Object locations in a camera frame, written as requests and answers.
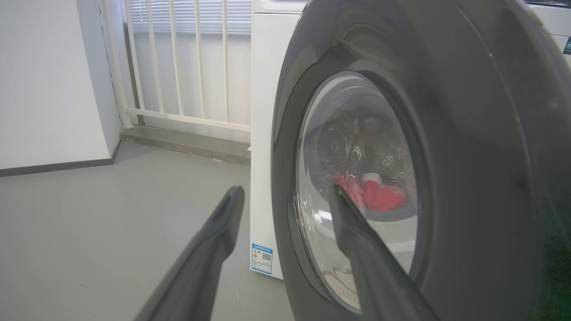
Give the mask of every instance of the window blind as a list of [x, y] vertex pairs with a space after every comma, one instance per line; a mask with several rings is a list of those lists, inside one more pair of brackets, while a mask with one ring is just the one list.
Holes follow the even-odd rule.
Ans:
[[[201, 33], [222, 33], [222, 0], [198, 0]], [[227, 0], [226, 14], [229, 34], [249, 34], [251, 0]], [[133, 32], [147, 33], [147, 6], [145, 0], [130, 0]], [[151, 0], [152, 23], [155, 32], [170, 32], [168, 0]], [[176, 31], [194, 33], [194, 1], [174, 0]]]

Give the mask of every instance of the washing machine door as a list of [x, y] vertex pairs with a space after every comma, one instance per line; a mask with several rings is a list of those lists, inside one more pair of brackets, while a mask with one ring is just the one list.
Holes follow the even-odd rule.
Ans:
[[333, 184], [440, 320], [569, 315], [570, 86], [561, 53], [517, 1], [308, 5], [272, 133], [296, 320], [362, 315], [335, 242]]

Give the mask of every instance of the front-load washing machine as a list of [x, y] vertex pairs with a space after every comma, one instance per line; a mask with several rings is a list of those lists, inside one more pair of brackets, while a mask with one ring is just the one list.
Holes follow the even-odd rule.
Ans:
[[[570, 85], [560, 49], [519, 1], [309, 4], [271, 135], [296, 320], [358, 320], [360, 295], [384, 291], [358, 288], [336, 244], [335, 184], [438, 319], [569, 318]], [[252, 264], [272, 264], [274, 250], [253, 244]]]
[[[271, 133], [278, 79], [305, 0], [252, 0], [250, 269], [283, 279], [270, 193]], [[258, 256], [264, 250], [265, 256]]]

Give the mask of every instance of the red clothing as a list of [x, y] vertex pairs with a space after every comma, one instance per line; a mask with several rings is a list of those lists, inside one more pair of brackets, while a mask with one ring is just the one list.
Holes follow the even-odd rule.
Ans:
[[377, 182], [365, 182], [363, 200], [367, 209], [373, 211], [392, 211], [404, 205], [407, 195], [398, 186], [385, 186], [381, 188]]
[[349, 197], [360, 208], [372, 211], [392, 211], [404, 205], [407, 201], [406, 193], [398, 186], [385, 186], [381, 188], [374, 180], [367, 180], [364, 184], [350, 176], [336, 175], [334, 180], [349, 194]]
[[349, 176], [349, 182], [346, 182], [345, 177], [341, 175], [335, 175], [334, 179], [343, 187], [347, 194], [349, 194], [349, 197], [353, 203], [355, 203], [355, 205], [361, 208], [367, 208], [365, 202], [363, 201], [363, 195], [365, 192], [361, 188], [361, 185], [357, 179], [355, 179], [353, 176]]

